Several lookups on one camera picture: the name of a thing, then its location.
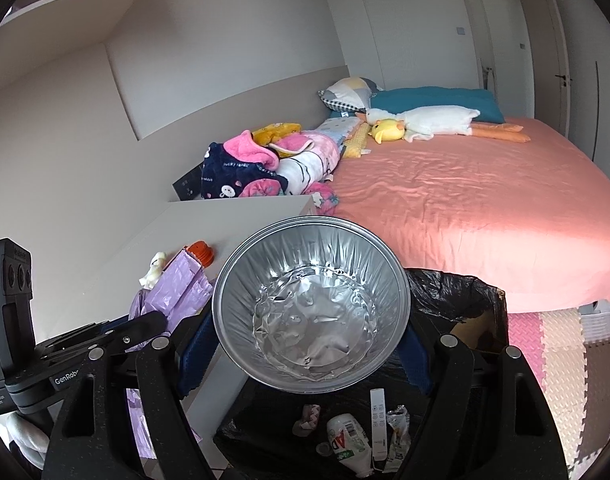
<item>crumpled foil bottom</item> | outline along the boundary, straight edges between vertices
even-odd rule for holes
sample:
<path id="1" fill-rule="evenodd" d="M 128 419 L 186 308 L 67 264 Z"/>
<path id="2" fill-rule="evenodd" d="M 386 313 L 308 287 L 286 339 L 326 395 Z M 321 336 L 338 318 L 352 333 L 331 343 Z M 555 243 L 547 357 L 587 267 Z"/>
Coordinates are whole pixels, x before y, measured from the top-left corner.
<path id="1" fill-rule="evenodd" d="M 269 363 L 322 381 L 357 364 L 370 349 L 377 312 L 367 290 L 341 269 L 303 266 L 261 289 L 256 345 Z"/>

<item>silver screw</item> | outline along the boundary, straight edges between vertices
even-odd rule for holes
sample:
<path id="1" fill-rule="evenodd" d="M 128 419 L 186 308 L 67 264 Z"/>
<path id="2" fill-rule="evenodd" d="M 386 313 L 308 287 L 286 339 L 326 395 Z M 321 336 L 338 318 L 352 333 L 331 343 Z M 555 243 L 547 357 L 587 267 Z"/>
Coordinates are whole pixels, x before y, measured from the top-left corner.
<path id="1" fill-rule="evenodd" d="M 515 346 L 508 346 L 505 351 L 507 352 L 507 355 L 509 355 L 509 357 L 511 357 L 512 359 L 518 359 L 522 355 L 520 349 L 516 348 Z"/>
<path id="2" fill-rule="evenodd" d="M 92 350 L 90 350 L 88 357 L 90 358 L 90 361 L 97 361 L 97 360 L 101 359 L 101 357 L 103 357 L 104 353 L 105 352 L 103 352 L 102 348 L 96 347 L 96 348 L 93 348 Z"/>
<path id="3" fill-rule="evenodd" d="M 458 339 L 456 339 L 451 334 L 445 334 L 441 336 L 441 345 L 447 346 L 447 348 L 454 348 L 458 344 Z"/>
<path id="4" fill-rule="evenodd" d="M 166 348 L 167 345 L 169 345 L 169 339 L 167 339 L 165 336 L 157 337 L 154 339 L 154 341 L 152 341 L 152 348 L 155 350 L 162 350 L 163 348 Z"/>

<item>aluminum foil bowl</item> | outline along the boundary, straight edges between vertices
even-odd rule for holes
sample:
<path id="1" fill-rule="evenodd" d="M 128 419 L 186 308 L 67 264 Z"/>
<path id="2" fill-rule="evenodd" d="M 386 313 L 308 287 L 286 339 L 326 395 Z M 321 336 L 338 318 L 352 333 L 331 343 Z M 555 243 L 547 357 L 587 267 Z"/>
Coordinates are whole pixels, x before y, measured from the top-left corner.
<path id="1" fill-rule="evenodd" d="M 333 392 L 394 351 L 409 318 L 407 278 L 367 229 L 339 218 L 278 222 L 243 242 L 219 274 L 213 318 L 229 357 L 287 392 Z"/>

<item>white shelf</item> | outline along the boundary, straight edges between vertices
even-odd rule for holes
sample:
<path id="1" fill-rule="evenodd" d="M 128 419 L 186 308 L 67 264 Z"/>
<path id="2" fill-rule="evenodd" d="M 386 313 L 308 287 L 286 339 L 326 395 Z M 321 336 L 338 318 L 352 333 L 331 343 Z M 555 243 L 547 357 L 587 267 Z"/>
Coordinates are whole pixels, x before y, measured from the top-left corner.
<path id="1" fill-rule="evenodd" d="M 22 0 L 0 24 L 0 89 L 69 52 L 105 41 L 134 0 Z"/>

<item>coral bedspread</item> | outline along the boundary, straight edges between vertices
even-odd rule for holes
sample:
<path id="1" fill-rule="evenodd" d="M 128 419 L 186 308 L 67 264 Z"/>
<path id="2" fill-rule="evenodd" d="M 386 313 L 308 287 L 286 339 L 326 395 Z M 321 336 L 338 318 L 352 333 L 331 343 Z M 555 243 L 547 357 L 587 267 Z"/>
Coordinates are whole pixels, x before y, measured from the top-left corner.
<path id="1" fill-rule="evenodd" d="M 381 237 L 403 267 L 501 288 L 509 312 L 610 300 L 610 181 L 549 126 L 510 122 L 531 142 L 370 137 L 370 154 L 335 171 L 335 215 Z"/>

